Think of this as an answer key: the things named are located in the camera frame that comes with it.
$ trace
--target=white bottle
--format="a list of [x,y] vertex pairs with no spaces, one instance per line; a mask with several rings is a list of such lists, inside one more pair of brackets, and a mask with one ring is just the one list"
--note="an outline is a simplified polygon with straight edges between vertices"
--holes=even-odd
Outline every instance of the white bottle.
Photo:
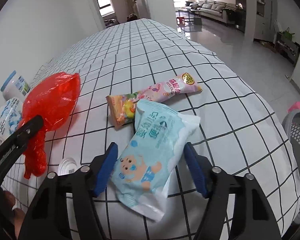
[[9,99],[16,97],[21,102],[24,102],[27,94],[30,91],[30,86],[25,79],[18,75],[14,70],[11,75],[7,78],[1,87],[3,98],[8,101]]

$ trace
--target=white bottle cap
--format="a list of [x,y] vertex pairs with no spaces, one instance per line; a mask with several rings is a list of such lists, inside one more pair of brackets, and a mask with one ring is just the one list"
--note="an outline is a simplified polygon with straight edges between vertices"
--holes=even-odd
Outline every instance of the white bottle cap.
[[59,164],[58,175],[74,173],[77,169],[77,163],[73,158],[64,158]]

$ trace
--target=hand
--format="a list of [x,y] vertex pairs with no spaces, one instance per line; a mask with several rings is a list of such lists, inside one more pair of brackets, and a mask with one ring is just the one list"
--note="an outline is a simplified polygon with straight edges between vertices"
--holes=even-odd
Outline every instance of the hand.
[[[15,196],[8,191],[4,191],[4,195],[8,200],[9,207],[12,209],[13,206],[16,204]],[[26,214],[20,208],[15,208],[13,212],[14,212],[14,218],[13,218],[14,230],[16,234],[16,239],[18,239],[21,225],[23,220],[25,219]]]

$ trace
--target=barcode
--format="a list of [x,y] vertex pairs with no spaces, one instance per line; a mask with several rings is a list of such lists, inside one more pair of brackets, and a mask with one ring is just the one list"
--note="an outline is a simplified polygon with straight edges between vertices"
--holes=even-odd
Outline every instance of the barcode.
[[20,90],[20,88],[22,87],[22,85],[19,82],[17,82],[16,83],[16,87],[17,87],[18,90]]

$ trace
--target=sofa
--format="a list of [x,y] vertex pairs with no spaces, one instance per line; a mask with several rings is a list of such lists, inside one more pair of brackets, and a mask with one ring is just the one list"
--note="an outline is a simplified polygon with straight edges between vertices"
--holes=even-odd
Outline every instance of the sofa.
[[199,12],[196,14],[209,17],[220,22],[227,24],[234,24],[234,21],[228,19],[228,14],[224,8],[231,9],[236,11],[236,5],[233,3],[219,2],[214,0],[198,0],[196,3],[190,3],[189,6],[186,6],[186,9],[191,9],[193,5],[197,5]]

